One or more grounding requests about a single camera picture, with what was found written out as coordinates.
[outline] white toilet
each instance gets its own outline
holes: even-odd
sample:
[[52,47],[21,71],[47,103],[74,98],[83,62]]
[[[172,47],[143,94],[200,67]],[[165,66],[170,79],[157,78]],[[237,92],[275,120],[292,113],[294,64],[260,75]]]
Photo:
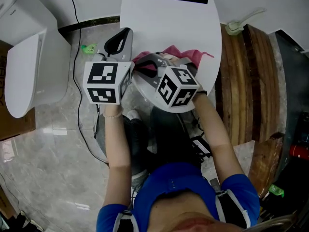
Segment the white toilet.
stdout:
[[8,52],[4,88],[12,116],[64,97],[71,46],[39,0],[0,0],[0,40],[14,46]]

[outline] black cable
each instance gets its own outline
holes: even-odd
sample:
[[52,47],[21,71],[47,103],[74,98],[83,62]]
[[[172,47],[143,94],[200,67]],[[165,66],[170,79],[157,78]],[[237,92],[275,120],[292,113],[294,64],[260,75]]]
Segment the black cable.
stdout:
[[3,181],[4,181],[4,184],[5,184],[5,187],[6,187],[6,189],[10,192],[10,194],[12,194],[13,195],[13,197],[17,200],[17,208],[19,209],[19,200],[18,200],[18,198],[16,198],[16,196],[10,191],[10,189],[8,188],[8,185],[6,184],[6,181],[5,181],[5,179],[4,179],[4,177],[3,177],[3,175],[0,173],[0,175],[1,175],[1,177],[2,177],[2,179],[3,179]]
[[81,107],[81,104],[82,104],[83,93],[82,93],[81,89],[79,88],[79,86],[78,86],[78,84],[77,84],[77,82],[76,82],[76,80],[75,80],[75,62],[76,62],[76,59],[77,59],[77,56],[78,56],[78,53],[79,53],[79,48],[81,47],[82,29],[81,29],[81,26],[80,26],[80,22],[79,22],[79,20],[78,20],[78,18],[77,18],[76,7],[75,7],[74,0],[72,0],[72,2],[73,2],[73,6],[74,6],[75,18],[76,18],[77,25],[78,25],[78,29],[79,29],[78,48],[77,48],[77,53],[76,53],[76,55],[75,55],[74,64],[73,64],[73,81],[74,81],[76,87],[78,88],[78,91],[79,91],[80,96],[81,96],[81,99],[80,99],[79,105],[78,105],[78,109],[77,109],[77,125],[78,125],[78,130],[79,130],[79,132],[81,133],[82,138],[83,138],[83,140],[84,140],[84,142],[85,142],[85,144],[86,144],[86,146],[87,146],[89,152],[92,154],[92,156],[93,156],[94,158],[98,159],[99,161],[105,163],[107,166],[109,166],[108,162],[106,162],[105,160],[103,160],[103,159],[97,157],[95,154],[93,154],[93,152],[91,151],[91,149],[90,149],[90,147],[89,147],[89,145],[88,145],[88,143],[87,143],[87,141],[86,141],[86,139],[85,139],[85,137],[84,137],[84,135],[83,135],[83,133],[82,133],[81,126],[80,126],[80,123],[79,123],[79,110],[80,110],[80,107]]
[[197,127],[198,127],[201,131],[204,131],[204,130],[201,128],[200,124],[199,124],[199,117],[198,117],[198,119],[197,119]]
[[195,118],[194,113],[192,112],[192,110],[191,110],[190,112],[191,112],[191,114],[192,114],[194,120],[197,120],[197,118]]
[[188,138],[190,138],[190,134],[189,134],[189,132],[188,132],[188,130],[187,130],[187,127],[185,126],[185,123],[184,123],[184,121],[183,121],[183,118],[182,118],[181,114],[177,114],[177,117],[178,117],[180,123],[181,123],[182,126],[183,126],[184,133],[188,135]]

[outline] toilet lid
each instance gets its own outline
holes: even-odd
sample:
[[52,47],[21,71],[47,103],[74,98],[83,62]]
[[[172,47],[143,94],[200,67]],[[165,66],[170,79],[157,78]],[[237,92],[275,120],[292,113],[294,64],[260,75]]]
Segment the toilet lid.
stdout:
[[41,42],[35,34],[8,52],[4,97],[10,114],[24,116],[31,106],[36,85]]

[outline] cardboard box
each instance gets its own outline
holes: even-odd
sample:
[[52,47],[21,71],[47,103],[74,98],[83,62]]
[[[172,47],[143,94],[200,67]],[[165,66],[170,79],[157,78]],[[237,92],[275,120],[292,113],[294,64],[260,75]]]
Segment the cardboard box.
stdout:
[[34,109],[24,117],[14,118],[5,105],[4,83],[7,53],[11,45],[0,41],[0,141],[32,131],[35,129]]
[[6,219],[10,219],[16,214],[13,206],[6,197],[3,189],[0,187],[0,211],[5,216]]

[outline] person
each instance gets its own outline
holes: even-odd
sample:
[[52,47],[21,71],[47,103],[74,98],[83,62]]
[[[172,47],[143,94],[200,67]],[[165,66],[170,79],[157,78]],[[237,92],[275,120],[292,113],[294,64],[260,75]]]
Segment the person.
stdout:
[[[105,148],[110,175],[97,232],[238,232],[257,223],[257,193],[238,162],[221,118],[205,92],[197,93],[193,103],[211,148],[221,193],[228,192],[233,201],[224,198],[227,204],[223,205],[220,198],[224,196],[202,176],[200,156],[177,114],[152,109],[150,124],[157,143],[157,153],[152,154],[146,149],[147,128],[136,112],[125,117],[120,105],[107,105]],[[139,168],[145,167],[150,174],[130,209],[133,158],[132,163],[139,162]],[[239,210],[242,221],[236,217]],[[130,223],[121,223],[125,216],[130,216]]]

